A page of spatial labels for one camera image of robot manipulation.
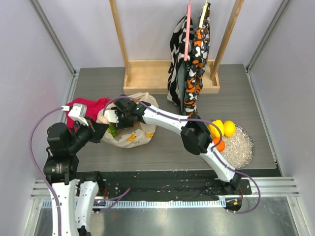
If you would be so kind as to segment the banana print plastic bag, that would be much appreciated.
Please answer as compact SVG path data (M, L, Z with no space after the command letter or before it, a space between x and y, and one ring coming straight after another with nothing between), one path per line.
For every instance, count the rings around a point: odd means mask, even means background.
M142 102L150 103L158 108L156 99L148 92L138 92L131 94L130 97ZM108 120L104 117L104 109L98 112L96 121L97 123L109 124ZM116 137L113 137L107 130L102 140L116 147L133 148L147 144L152 139L156 131L156 127L156 125L136 122L131 128L119 130Z

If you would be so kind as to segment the fake yellow bell pepper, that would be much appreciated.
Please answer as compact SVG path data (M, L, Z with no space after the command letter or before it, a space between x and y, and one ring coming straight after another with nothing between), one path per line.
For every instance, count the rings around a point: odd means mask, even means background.
M212 138L219 138L221 135L223 136L224 135L224 125L223 125L222 120L217 119L217 120L212 121L212 123L214 125L208 124L208 129L210 131L211 137Z

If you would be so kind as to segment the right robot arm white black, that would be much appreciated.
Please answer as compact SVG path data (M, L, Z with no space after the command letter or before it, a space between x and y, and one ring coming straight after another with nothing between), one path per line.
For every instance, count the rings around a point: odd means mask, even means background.
M180 135L186 151L202 157L212 167L222 182L224 192L234 194L239 190L242 176L217 150L206 120L199 116L187 117L170 113L150 103L123 95L114 99L113 103L132 121L156 125Z

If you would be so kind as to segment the fake orange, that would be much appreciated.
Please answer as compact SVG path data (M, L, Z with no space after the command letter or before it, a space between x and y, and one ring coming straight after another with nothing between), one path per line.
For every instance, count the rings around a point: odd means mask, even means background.
M213 138L213 142L214 142L214 144L216 145L216 149L217 149L219 152L224 151L224 149L225 149L225 142L224 142L223 139L220 141L220 138L219 138L219 137L215 137L215 138Z

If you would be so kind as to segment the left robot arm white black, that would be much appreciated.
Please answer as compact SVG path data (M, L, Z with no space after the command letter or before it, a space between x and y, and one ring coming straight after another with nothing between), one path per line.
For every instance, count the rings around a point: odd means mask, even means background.
M47 130L48 158L43 172L51 195L54 236L91 235L94 200L105 189L99 171L87 172L77 179L77 152L88 142L99 143L109 128L91 118L87 121L87 125L75 122L73 129L59 122Z

